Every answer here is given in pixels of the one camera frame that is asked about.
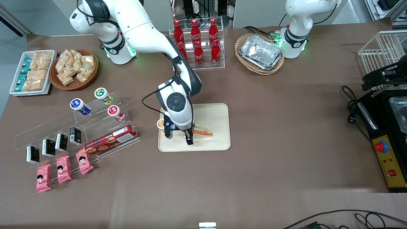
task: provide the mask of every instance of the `black box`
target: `black box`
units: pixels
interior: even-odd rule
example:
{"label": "black box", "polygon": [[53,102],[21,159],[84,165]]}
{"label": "black box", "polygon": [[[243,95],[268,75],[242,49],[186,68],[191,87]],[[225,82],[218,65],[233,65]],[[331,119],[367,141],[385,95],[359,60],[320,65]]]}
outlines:
{"label": "black box", "polygon": [[42,140],[42,155],[55,156],[55,142],[50,139]]}
{"label": "black box", "polygon": [[59,151],[66,151],[68,146],[68,137],[63,134],[57,134],[57,143],[55,144],[55,149]]}
{"label": "black box", "polygon": [[27,146],[27,162],[31,164],[39,163],[39,149],[34,146]]}
{"label": "black box", "polygon": [[82,132],[75,127],[72,127],[69,131],[69,142],[72,142],[75,145],[80,145],[82,138]]}

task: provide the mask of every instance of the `clear acrylic rack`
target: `clear acrylic rack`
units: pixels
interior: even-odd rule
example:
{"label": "clear acrylic rack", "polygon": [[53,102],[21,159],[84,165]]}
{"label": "clear acrylic rack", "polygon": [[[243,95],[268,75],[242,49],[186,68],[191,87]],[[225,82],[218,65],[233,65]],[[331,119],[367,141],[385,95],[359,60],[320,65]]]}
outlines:
{"label": "clear acrylic rack", "polygon": [[[191,38],[192,19],[179,20],[179,26],[182,28],[184,32],[185,51],[187,56],[186,58],[188,60],[189,65],[193,68],[193,70],[225,67],[225,37],[223,30],[223,20],[222,17],[215,18],[217,20],[219,48],[221,48],[221,63],[219,66],[212,65],[212,48],[209,46],[209,28],[210,20],[212,18],[197,18],[198,27],[199,30],[201,31],[202,50],[204,52],[203,53],[204,65],[201,68],[198,68],[197,65],[195,64],[194,47],[192,45]],[[170,21],[169,23],[169,35],[172,41],[176,44],[174,38],[174,21]]]}
{"label": "clear acrylic rack", "polygon": [[[52,182],[54,183],[58,180],[57,178],[57,168],[56,160],[62,156],[69,155],[71,174],[74,174],[79,171],[79,165],[76,159],[75,154],[82,148],[86,142],[97,139],[100,136],[108,134],[116,129],[124,127],[131,124],[133,127],[135,125],[129,118],[129,114],[126,109],[126,105],[129,103],[120,95],[119,92],[111,93],[110,96],[113,98],[112,105],[117,105],[120,110],[125,114],[125,119],[123,121],[117,121],[115,118],[110,117],[107,113],[107,110],[110,105],[105,105],[100,100],[94,100],[90,103],[86,103],[91,107],[91,112],[88,115],[82,115],[80,112],[72,111],[66,115],[63,115],[57,119],[54,119],[50,122],[39,125],[31,130],[25,131],[21,134],[15,136],[15,147],[16,150],[21,153],[22,160],[25,160],[26,156],[26,147],[35,146],[40,151],[42,150],[42,140],[50,139],[55,141],[57,134],[64,134],[69,136],[69,131],[72,127],[79,129],[82,133],[82,144],[75,145],[68,142],[68,147],[66,152],[60,153],[56,151],[56,156],[48,157],[43,156],[41,153],[39,155],[40,163],[39,164],[28,164],[30,167],[37,168],[43,165],[51,165],[51,177]],[[140,141],[140,138],[136,137],[131,139],[121,145],[118,145],[111,150],[107,150],[104,153],[100,154],[89,154],[89,160],[91,163],[97,163],[102,158],[117,152],[118,150],[127,147],[131,144]]]}

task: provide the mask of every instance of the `coca-cola bottle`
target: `coca-cola bottle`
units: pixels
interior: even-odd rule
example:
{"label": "coca-cola bottle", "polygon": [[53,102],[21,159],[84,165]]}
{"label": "coca-cola bottle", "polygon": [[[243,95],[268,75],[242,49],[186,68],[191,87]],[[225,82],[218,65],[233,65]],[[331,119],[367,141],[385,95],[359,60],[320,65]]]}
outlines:
{"label": "coca-cola bottle", "polygon": [[175,42],[182,42],[184,44],[184,32],[182,31],[181,27],[179,26],[179,20],[176,19],[174,20],[174,37],[175,37]]}
{"label": "coca-cola bottle", "polygon": [[209,46],[212,47],[213,41],[218,39],[218,27],[216,27],[216,18],[210,20],[209,28]]}
{"label": "coca-cola bottle", "polygon": [[186,51],[184,49],[184,44],[182,42],[177,42],[177,47],[178,47],[179,51],[182,53],[182,55],[184,56],[184,58],[187,60]]}
{"label": "coca-cola bottle", "polygon": [[212,65],[219,66],[221,64],[221,48],[219,48],[219,40],[213,40],[212,47]]}
{"label": "coca-cola bottle", "polygon": [[201,48],[201,41],[195,41],[195,64],[197,65],[198,68],[202,68],[204,66],[204,51]]}
{"label": "coca-cola bottle", "polygon": [[194,47],[196,47],[197,41],[199,41],[199,46],[201,46],[201,31],[198,28],[198,21],[196,19],[192,19],[191,38]]}

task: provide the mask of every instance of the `brown table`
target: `brown table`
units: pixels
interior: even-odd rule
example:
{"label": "brown table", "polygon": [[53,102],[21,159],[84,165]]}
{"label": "brown table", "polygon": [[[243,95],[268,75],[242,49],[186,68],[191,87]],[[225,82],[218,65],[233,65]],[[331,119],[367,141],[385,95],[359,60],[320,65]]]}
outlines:
{"label": "brown table", "polygon": [[[141,54],[118,66],[95,36],[29,35],[29,50],[89,49],[100,69],[96,81],[78,92],[54,89],[46,97],[9,98],[0,121],[0,225],[179,229],[215,221],[220,229],[282,228],[349,208],[405,219],[407,194],[387,193],[373,148],[346,121],[347,99],[340,93],[348,85],[362,95],[356,52],[390,29],[389,20],[315,26],[306,50],[272,76],[256,75],[238,62],[234,43],[247,31],[226,29],[226,68],[199,71],[203,87],[192,102],[229,106],[232,146],[175,153],[158,150],[158,114],[140,102],[171,76],[162,54]],[[100,86],[129,101],[142,141],[105,158],[91,174],[37,194],[35,170],[24,152],[15,151],[14,135],[70,112],[74,97],[93,100]],[[154,97],[147,103],[159,107]],[[315,220],[356,226],[351,213]]]}

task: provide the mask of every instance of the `beige tray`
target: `beige tray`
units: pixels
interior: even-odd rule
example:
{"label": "beige tray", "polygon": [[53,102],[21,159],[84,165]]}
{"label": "beige tray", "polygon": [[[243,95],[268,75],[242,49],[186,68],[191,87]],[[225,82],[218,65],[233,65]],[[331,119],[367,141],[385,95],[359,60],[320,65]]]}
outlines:
{"label": "beige tray", "polygon": [[172,139],[167,139],[158,130],[158,149],[161,152],[216,151],[230,148],[229,109],[224,103],[193,104],[195,123],[213,129],[213,137],[194,139],[187,145],[182,131],[173,131]]}

